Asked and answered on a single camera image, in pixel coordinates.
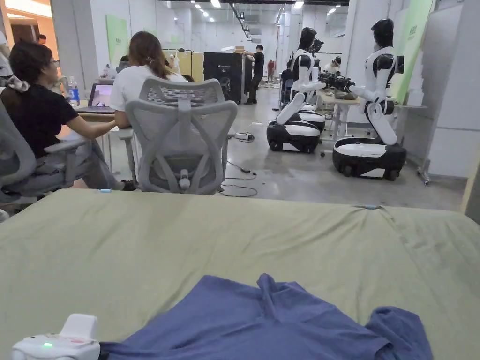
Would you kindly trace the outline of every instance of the gray mesh chair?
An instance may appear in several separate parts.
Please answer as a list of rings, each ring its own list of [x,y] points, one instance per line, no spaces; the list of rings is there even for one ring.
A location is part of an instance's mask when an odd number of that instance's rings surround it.
[[[143,191],[214,194],[225,178],[222,147],[237,115],[219,82],[177,83],[149,77],[125,112],[143,156]]]
[[[73,140],[46,147],[48,154],[64,154],[65,161],[50,173],[37,173],[37,159],[32,149],[0,101],[0,203],[71,187],[86,172],[87,164],[75,165],[75,151],[84,143],[85,140]]]

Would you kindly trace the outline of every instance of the blue t-shirt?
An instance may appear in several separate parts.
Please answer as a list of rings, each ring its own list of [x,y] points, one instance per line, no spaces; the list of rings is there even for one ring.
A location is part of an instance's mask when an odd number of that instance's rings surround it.
[[[399,320],[395,308],[383,308],[369,329],[297,283],[276,283],[263,274],[257,284],[204,276],[170,311],[122,344],[103,343],[102,349],[109,360],[394,360],[396,345],[382,332],[400,331],[395,341],[408,354],[400,359],[432,359],[416,356],[419,343],[431,352],[414,314],[397,309]],[[404,315],[411,318],[404,321]],[[386,317],[400,329],[385,325]],[[408,334],[421,336],[410,344]]]

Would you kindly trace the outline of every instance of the woman in black shirt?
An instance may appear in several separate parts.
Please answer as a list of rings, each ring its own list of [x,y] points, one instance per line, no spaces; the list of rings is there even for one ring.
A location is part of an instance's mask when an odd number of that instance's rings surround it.
[[[71,107],[68,101],[51,91],[57,82],[57,65],[52,52],[44,45],[20,41],[10,53],[14,76],[24,82],[27,90],[7,87],[0,95],[13,123],[30,145],[37,158],[37,172],[55,168],[63,159],[58,154],[47,155],[44,148],[60,142],[57,135],[62,125],[89,140],[77,149],[77,164],[87,161],[86,185],[94,189],[134,190],[131,181],[117,181],[109,171],[96,138],[109,132],[115,121],[90,125]]]

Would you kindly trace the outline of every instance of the shoe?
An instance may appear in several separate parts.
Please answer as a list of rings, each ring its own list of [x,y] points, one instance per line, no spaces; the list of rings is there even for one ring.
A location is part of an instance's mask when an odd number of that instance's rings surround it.
[[[133,180],[122,180],[121,182],[123,182],[125,184],[122,191],[134,191],[134,190],[137,189]]]

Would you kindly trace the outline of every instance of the green poster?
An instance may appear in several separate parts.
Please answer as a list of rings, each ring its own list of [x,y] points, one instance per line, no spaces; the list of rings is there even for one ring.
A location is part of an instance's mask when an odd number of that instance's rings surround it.
[[[120,58],[128,53],[127,21],[116,16],[106,14],[108,56],[112,66],[118,66]]]
[[[402,31],[400,47],[395,49],[397,55],[405,56],[404,72],[403,75],[395,75],[391,89],[391,95],[396,97],[400,104],[405,102],[428,18],[434,6],[434,0],[410,1],[404,28],[400,30]]]

